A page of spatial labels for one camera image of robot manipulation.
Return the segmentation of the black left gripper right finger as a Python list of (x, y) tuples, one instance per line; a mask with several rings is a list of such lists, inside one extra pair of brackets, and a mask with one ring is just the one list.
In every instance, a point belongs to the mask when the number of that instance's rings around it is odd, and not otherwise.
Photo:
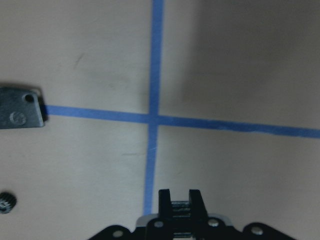
[(208, 212), (206, 210), (200, 190), (198, 189), (189, 190), (189, 206), (190, 206), (190, 216), (192, 219), (208, 218)]

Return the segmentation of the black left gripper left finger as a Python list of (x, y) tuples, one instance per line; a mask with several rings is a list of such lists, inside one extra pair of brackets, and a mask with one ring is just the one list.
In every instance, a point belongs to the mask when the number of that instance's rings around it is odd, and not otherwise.
[(172, 216), (173, 208), (170, 190), (161, 189), (158, 191), (158, 217), (162, 219), (171, 219)]

